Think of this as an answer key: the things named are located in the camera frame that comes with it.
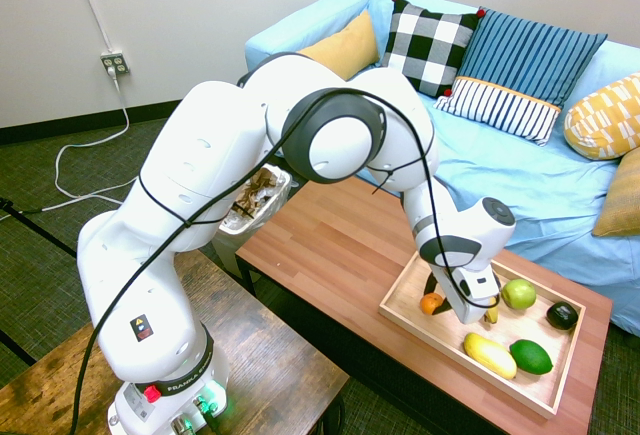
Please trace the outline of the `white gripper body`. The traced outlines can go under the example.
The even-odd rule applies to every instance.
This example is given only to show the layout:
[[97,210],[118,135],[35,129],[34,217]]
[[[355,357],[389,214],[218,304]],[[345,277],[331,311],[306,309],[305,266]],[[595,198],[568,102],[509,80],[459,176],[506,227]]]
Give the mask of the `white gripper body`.
[[463,324],[479,321],[495,305],[491,298],[499,295],[499,283],[493,274],[491,259],[478,270],[468,266],[439,267],[438,283],[446,302]]

